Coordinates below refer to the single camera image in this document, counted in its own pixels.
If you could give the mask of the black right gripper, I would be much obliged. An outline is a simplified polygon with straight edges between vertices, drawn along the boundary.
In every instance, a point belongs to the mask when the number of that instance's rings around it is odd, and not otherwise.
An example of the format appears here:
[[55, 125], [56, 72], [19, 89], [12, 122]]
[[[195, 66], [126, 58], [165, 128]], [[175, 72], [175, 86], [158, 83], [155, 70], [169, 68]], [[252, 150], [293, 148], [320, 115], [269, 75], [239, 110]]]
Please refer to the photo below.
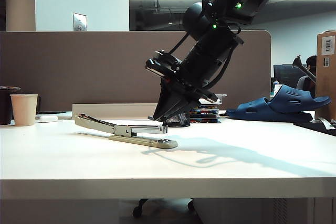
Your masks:
[[164, 121], [164, 125], [217, 123], [218, 101], [210, 88], [221, 79], [233, 51], [243, 43], [227, 26], [217, 26], [200, 36], [182, 61], [160, 51], [163, 77], [154, 120]]

